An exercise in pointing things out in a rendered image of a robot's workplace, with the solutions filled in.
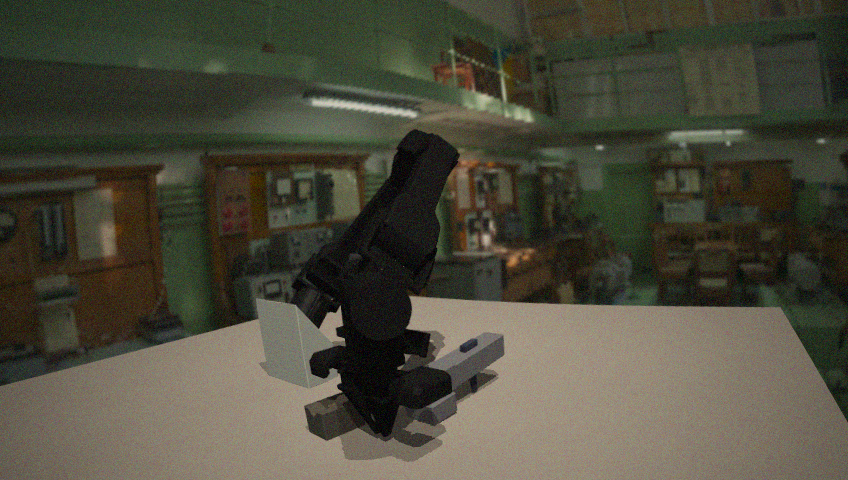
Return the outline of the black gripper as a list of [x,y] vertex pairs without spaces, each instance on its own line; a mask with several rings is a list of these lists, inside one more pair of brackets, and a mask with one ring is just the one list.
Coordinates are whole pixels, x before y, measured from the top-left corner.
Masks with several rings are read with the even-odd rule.
[[[341,374],[341,390],[375,434],[391,434],[399,405],[422,409],[452,393],[448,372],[432,367],[397,370],[406,364],[405,356],[397,358],[396,340],[373,340],[344,321],[335,328],[344,346],[315,352],[309,360],[311,373],[327,378],[329,369]],[[373,415],[374,420],[371,417]]]

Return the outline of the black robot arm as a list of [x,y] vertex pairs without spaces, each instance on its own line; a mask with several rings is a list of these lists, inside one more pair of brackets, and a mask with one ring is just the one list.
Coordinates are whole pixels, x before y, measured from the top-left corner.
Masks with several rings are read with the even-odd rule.
[[[341,305],[342,319],[365,337],[395,338],[397,358],[426,358],[431,333],[406,329],[412,312],[407,290],[418,295],[429,284],[440,233],[435,210],[460,153],[417,129],[397,150],[391,176],[340,240],[312,254],[291,286],[297,292],[289,304],[318,330]],[[305,274],[333,300],[304,281]]]

